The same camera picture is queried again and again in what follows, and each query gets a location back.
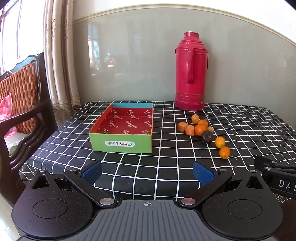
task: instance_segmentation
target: black checkered tablecloth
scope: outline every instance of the black checkered tablecloth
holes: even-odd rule
[[[294,162],[296,131],[266,108],[207,103],[199,112],[184,111],[173,102],[153,101],[152,154],[94,152],[88,132],[111,102],[89,102],[60,127],[20,170],[27,184],[39,169],[61,174],[70,167],[81,169],[102,160],[103,173],[94,186],[119,199],[177,200],[199,188],[192,174],[195,160],[212,168],[230,169],[242,178],[254,169],[254,156]],[[223,136],[231,149],[227,160],[219,157],[214,142],[178,133],[180,121],[191,123],[196,113],[207,118],[215,135]],[[279,201],[286,198],[278,196]]]

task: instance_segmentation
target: blue gripper pad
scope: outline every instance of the blue gripper pad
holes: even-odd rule
[[[100,161],[95,161],[94,163],[86,166],[79,171],[79,176],[91,185],[93,185],[101,175],[102,163]]]
[[[197,180],[200,181],[202,185],[206,185],[208,182],[215,178],[214,173],[212,173],[196,161],[193,163],[193,175]]]

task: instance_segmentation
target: red thermos flask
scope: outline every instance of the red thermos flask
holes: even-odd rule
[[[184,110],[202,110],[205,105],[205,78],[209,51],[198,33],[186,32],[175,49],[176,97],[175,105]]]

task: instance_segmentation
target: white molding trim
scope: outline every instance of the white molding trim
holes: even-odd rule
[[[127,6],[127,7],[120,7],[120,8],[114,8],[114,9],[110,9],[110,10],[105,10],[105,11],[101,11],[101,12],[97,12],[95,14],[83,17],[83,18],[79,18],[75,21],[73,21],[73,24],[88,20],[88,19],[92,19],[95,17],[99,17],[99,16],[103,16],[103,15],[107,15],[107,14],[111,14],[111,13],[116,13],[116,12],[123,12],[123,11],[129,11],[129,10],[136,10],[136,9],[149,9],[149,8],[182,8],[182,9],[193,9],[193,10],[200,10],[200,11],[206,11],[206,12],[213,12],[213,13],[217,13],[217,14],[222,14],[222,15],[226,15],[232,18],[236,18],[251,24],[254,24],[258,27],[261,27],[269,32],[272,32],[273,34],[283,38],[284,40],[288,41],[289,43],[293,44],[294,46],[296,46],[296,42],[292,41],[291,39],[287,38],[286,36],[282,35],[281,33],[273,30],[270,27],[265,26],[264,24],[258,23],[254,20],[251,20],[249,18],[237,15],[235,13],[231,13],[231,12],[227,12],[224,10],[219,10],[219,9],[214,9],[214,8],[209,8],[209,7],[203,7],[203,6],[195,6],[195,5],[186,5],[186,4],[142,4],[142,5],[133,5],[133,6]]]

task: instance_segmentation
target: wooden chair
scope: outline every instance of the wooden chair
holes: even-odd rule
[[[27,57],[0,76],[0,100],[8,94],[12,95],[13,110],[10,118],[0,121],[0,194],[14,204],[25,189],[20,167],[57,129],[43,53]],[[13,126],[27,136],[10,155],[4,136]]]

